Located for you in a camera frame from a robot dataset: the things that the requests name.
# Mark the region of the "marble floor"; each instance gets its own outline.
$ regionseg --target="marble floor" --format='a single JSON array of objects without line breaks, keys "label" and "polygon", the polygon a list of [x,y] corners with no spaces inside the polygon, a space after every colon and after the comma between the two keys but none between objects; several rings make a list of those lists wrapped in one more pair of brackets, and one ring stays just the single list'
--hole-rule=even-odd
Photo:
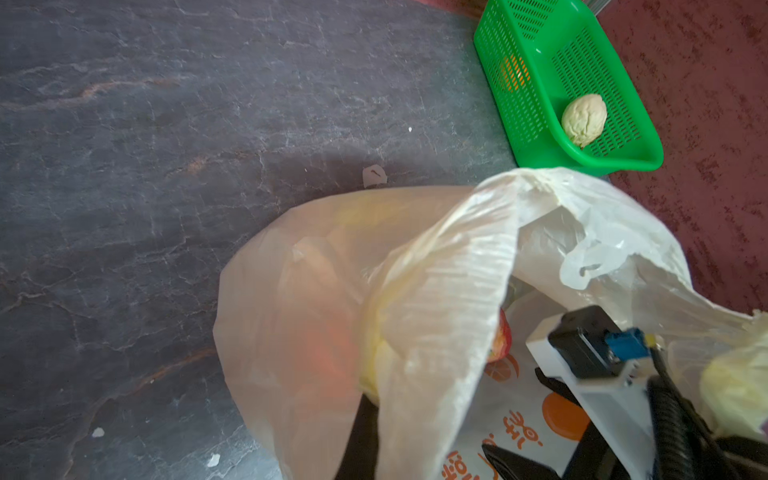
[{"label": "marble floor", "polygon": [[514,166],[472,34],[410,0],[9,0],[0,478],[279,478],[218,274],[294,205]]}]

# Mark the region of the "green perforated basket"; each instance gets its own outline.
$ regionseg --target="green perforated basket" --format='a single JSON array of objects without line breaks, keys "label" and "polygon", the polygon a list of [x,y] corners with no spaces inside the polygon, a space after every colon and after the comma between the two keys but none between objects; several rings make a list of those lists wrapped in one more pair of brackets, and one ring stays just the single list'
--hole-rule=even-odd
[{"label": "green perforated basket", "polygon": [[[659,135],[611,42],[579,0],[490,0],[475,47],[521,167],[592,175],[656,170]],[[560,125],[568,104],[600,94],[603,134],[584,150]]]}]

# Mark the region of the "white debris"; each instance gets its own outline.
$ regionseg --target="white debris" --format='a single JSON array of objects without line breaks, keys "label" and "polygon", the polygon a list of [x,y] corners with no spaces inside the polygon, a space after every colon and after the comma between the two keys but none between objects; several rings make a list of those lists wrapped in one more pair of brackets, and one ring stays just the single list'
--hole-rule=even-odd
[{"label": "white debris", "polygon": [[221,458],[221,455],[219,455],[218,453],[214,453],[213,455],[210,456],[210,460],[208,460],[208,463],[205,464],[205,466],[207,466],[208,468],[213,468],[216,465],[219,465],[219,458]]},{"label": "white debris", "polygon": [[371,185],[380,185],[386,183],[386,174],[381,165],[371,165],[362,169],[362,185],[365,188]]}]

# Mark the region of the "maroon floor mat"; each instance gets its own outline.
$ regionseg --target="maroon floor mat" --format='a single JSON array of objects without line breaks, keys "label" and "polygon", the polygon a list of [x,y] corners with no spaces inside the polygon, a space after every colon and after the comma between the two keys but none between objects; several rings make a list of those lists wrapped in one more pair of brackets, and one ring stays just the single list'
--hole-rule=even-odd
[{"label": "maroon floor mat", "polygon": [[653,173],[611,175],[685,249],[697,291],[766,308],[768,7],[754,0],[617,0],[600,22],[664,144]]}]

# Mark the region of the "crumpled plastic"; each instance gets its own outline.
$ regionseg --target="crumpled plastic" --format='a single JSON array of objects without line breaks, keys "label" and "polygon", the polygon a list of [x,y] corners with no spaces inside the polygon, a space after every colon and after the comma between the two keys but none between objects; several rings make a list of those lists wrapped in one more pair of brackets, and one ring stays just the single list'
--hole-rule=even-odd
[{"label": "crumpled plastic", "polygon": [[235,403],[283,477],[333,478],[362,383],[380,407],[376,477],[434,478],[511,273],[569,310],[596,303],[622,328],[661,334],[695,402],[702,369],[753,323],[694,292],[658,219],[572,170],[315,200],[227,264],[214,325]]},{"label": "crumpled plastic", "polygon": [[[756,313],[765,317],[765,313]],[[716,435],[768,442],[768,329],[756,323],[750,341],[712,360],[701,376],[703,412]]]}]

